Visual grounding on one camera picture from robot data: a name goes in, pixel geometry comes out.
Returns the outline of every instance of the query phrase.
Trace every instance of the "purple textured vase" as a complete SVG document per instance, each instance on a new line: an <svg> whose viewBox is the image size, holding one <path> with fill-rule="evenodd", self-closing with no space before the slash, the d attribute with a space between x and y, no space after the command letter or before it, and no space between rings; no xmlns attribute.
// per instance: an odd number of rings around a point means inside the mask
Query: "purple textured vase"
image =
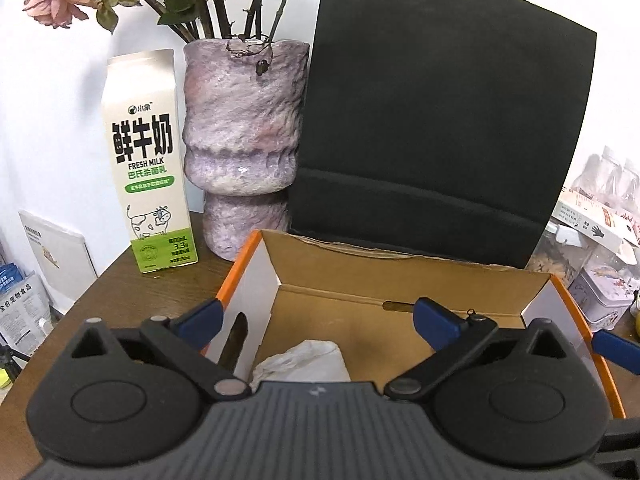
<svg viewBox="0 0 640 480"><path fill-rule="evenodd" d="M207 193L205 239L223 258L235 259L252 229L288 226L284 194L258 197L296 175L308 53L291 40L184 47L184 173Z"/></svg>
<svg viewBox="0 0 640 480"><path fill-rule="evenodd" d="M207 193L202 228L209 249L225 260L234 260L254 229L289 228L287 192L257 196Z"/></svg>

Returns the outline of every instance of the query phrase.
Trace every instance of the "flower stem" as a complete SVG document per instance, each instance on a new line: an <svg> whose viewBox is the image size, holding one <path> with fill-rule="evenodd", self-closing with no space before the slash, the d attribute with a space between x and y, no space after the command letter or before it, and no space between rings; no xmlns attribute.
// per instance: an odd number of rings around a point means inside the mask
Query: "flower stem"
<svg viewBox="0 0 640 480"><path fill-rule="evenodd" d="M196 9L200 15L200 22L202 23L202 31L205 38L214 38L213 23L211 23L211 14L209 13L209 6L206 0L196 0Z"/></svg>
<svg viewBox="0 0 640 480"><path fill-rule="evenodd" d="M189 32L191 34L193 34L193 37L196 40L199 40L200 39L200 33L198 32L198 24L196 23L196 21L193 20L192 22L189 22L186 25L187 25L187 28L189 29Z"/></svg>
<svg viewBox="0 0 640 480"><path fill-rule="evenodd" d="M229 23L229 18L226 14L225 1L213 0L213 6L216 9L216 16L218 17L220 37L228 40L231 38L231 24Z"/></svg>
<svg viewBox="0 0 640 480"><path fill-rule="evenodd" d="M280 2L280 7L278 8L278 12L276 12L276 17L273 20L273 25L271 26L271 32L269 33L269 39L267 40L269 43L273 41L273 37L276 34L276 28L278 28L278 24L280 23L280 18L282 17L282 13L284 12L284 6L287 4L287 0L282 0Z"/></svg>
<svg viewBox="0 0 640 480"><path fill-rule="evenodd" d="M162 16L166 12L166 8L163 4L161 4L158 0L144 0L144 2L151 7L155 12L158 13L159 16ZM177 23L176 25L169 25L171 30L174 31L178 36L180 36L185 43L189 43L193 41L195 38L193 35L187 30L187 28L181 24Z"/></svg>
<svg viewBox="0 0 640 480"><path fill-rule="evenodd" d="M255 37L261 40L262 36L262 0L252 0L251 7L246 13L246 23L244 24L244 37L251 37L251 28L254 24L255 16Z"/></svg>

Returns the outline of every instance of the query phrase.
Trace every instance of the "fresh milk carton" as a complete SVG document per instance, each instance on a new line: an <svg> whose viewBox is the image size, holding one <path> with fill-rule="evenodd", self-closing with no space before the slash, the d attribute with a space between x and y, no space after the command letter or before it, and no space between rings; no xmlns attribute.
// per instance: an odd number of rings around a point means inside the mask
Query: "fresh milk carton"
<svg viewBox="0 0 640 480"><path fill-rule="evenodd" d="M174 51L113 57L102 114L113 180L140 271L197 262L182 177Z"/></svg>

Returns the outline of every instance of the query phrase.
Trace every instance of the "green label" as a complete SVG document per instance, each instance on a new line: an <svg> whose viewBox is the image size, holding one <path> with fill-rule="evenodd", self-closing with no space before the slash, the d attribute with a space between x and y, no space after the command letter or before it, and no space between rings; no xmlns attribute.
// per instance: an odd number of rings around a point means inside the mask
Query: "green label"
<svg viewBox="0 0 640 480"><path fill-rule="evenodd" d="M148 191L149 189L159 189L161 187L170 186L174 181L175 178L173 175L160 176L158 178L152 178L151 180L143 180L142 182L127 184L124 187L124 191L127 193L138 193L140 191Z"/></svg>
<svg viewBox="0 0 640 480"><path fill-rule="evenodd" d="M142 272L198 261L193 234L188 227L164 235L133 240L131 247Z"/></svg>

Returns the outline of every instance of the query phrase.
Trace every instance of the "cow illustration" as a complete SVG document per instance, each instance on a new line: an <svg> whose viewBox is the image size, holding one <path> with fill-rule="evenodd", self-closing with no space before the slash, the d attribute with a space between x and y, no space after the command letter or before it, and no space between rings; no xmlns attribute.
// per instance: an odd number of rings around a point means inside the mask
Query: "cow illustration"
<svg viewBox="0 0 640 480"><path fill-rule="evenodd" d="M151 213L135 216L129 216L129 209L131 209L130 205L127 206L127 217L131 220L131 228L139 239L166 234L166 228L171 219L168 206L158 207Z"/></svg>

